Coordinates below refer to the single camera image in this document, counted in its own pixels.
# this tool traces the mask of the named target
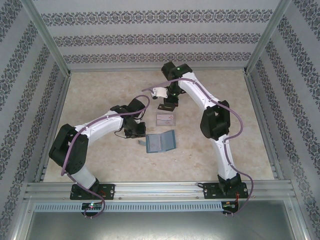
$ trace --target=purple cable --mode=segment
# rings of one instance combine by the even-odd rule
[[[65,159],[64,159],[64,162],[63,162],[63,166],[62,166],[62,170],[61,170],[61,176],[65,175],[66,173],[66,167],[67,167],[67,164],[68,164],[68,161],[69,161],[69,156],[70,156],[70,153],[71,153],[71,150],[75,144],[75,141],[77,140],[78,136],[88,127],[92,126],[93,124],[96,124],[97,122],[100,122],[102,120],[105,120],[105,119],[108,119],[108,118],[113,118],[113,117],[119,117],[119,116],[128,116],[128,115],[135,115],[135,114],[139,114],[141,112],[143,112],[144,110],[146,110],[149,105],[150,105],[150,98],[146,95],[139,95],[139,96],[136,96],[135,99],[137,98],[140,98],[140,97],[145,97],[148,99],[148,103],[147,105],[142,109],[142,110],[139,110],[139,111],[135,111],[135,112],[126,112],[126,113],[117,113],[117,114],[111,114],[111,115],[105,115],[105,116],[102,116],[100,118],[97,118],[96,120],[90,122],[88,125],[86,125],[85,127],[81,128],[81,130],[79,130],[76,135],[74,136],[74,138],[72,139],[71,143],[70,143],[70,146],[69,146],[69,149],[68,151],[66,152],[66,155],[65,155]]]
[[[84,186],[82,186],[82,185],[81,185],[80,183],[78,183],[69,173],[67,173],[66,175],[67,175],[72,181],[74,181],[80,188],[82,188],[83,190],[87,191],[88,193],[90,193],[90,194],[92,194],[92,195],[95,195],[95,196],[97,196],[98,198],[101,199],[101,202],[102,202],[102,208],[101,208],[101,210],[100,210],[96,215],[87,216],[87,215],[86,215],[86,212],[87,212],[87,210],[89,210],[89,209],[86,208],[86,209],[84,210],[84,213],[83,213],[84,217],[85,217],[85,218],[94,219],[94,218],[98,217],[100,214],[102,214],[103,211],[105,210],[105,207],[106,207],[106,201],[104,200],[104,198],[103,198],[102,196],[100,196],[99,194],[97,194],[97,193],[89,190],[88,188],[85,188]]]
[[[236,171],[237,173],[248,177],[248,178],[250,179],[250,181],[251,181],[251,190],[250,190],[250,193],[249,193],[247,199],[245,200],[243,206],[236,212],[236,213],[239,213],[239,212],[247,205],[247,203],[248,203],[248,201],[249,201],[249,199],[250,199],[250,197],[251,197],[251,195],[252,195],[252,193],[253,193],[253,191],[254,191],[254,180],[252,179],[251,176],[249,176],[248,174],[246,174],[246,173],[244,173],[244,172],[242,172],[242,171],[239,171],[238,169],[236,169],[236,168],[231,164],[230,159],[229,159],[229,156],[228,156],[226,141],[238,137],[238,136],[243,132],[243,130],[244,130],[244,123],[243,123],[241,117],[240,117],[235,111],[233,111],[231,108],[229,108],[229,107],[227,107],[227,106],[225,106],[225,105],[222,105],[222,104],[219,103],[219,102],[214,101],[214,100],[206,93],[206,91],[201,87],[201,85],[200,85],[197,81],[192,80],[192,79],[189,79],[189,78],[178,78],[178,79],[173,79],[173,80],[170,80],[170,81],[166,81],[166,82],[157,84],[157,85],[155,85],[155,86],[151,86],[151,87],[145,88],[145,89],[142,90],[142,92],[144,92],[144,91],[151,91],[152,93],[154,93],[154,91],[152,90],[153,88],[164,87],[164,86],[167,86],[167,85],[170,84],[170,83],[177,82],[177,81],[187,81],[187,82],[191,82],[191,83],[195,84],[195,85],[201,90],[201,92],[203,92],[203,94],[208,98],[208,100],[209,100],[210,102],[218,105],[219,107],[221,107],[221,108],[223,108],[223,109],[228,110],[230,113],[232,113],[233,115],[235,115],[236,118],[239,120],[239,123],[240,123],[240,130],[239,130],[239,132],[238,132],[237,134],[235,134],[235,135],[232,135],[232,136],[229,136],[229,137],[225,138],[224,141],[223,141],[224,153],[225,153],[226,160],[227,160],[228,164],[230,165],[230,167],[231,167],[234,171]]]

